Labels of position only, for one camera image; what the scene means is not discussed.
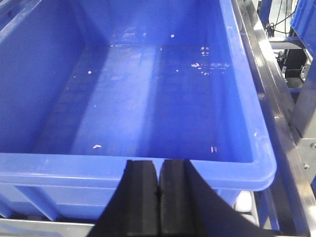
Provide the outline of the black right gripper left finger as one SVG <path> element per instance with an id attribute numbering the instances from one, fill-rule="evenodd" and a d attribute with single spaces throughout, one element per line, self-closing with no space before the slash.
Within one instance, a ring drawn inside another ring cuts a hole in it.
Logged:
<path id="1" fill-rule="evenodd" d="M 158 179 L 152 161 L 127 161 L 115 193 L 87 235 L 158 236 Z"/>

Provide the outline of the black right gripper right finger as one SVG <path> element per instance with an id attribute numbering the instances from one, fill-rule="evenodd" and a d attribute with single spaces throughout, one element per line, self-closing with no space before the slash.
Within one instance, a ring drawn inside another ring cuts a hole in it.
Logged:
<path id="1" fill-rule="evenodd" d="M 163 237 L 273 236 L 233 210 L 188 160 L 165 160 L 159 186 Z"/>

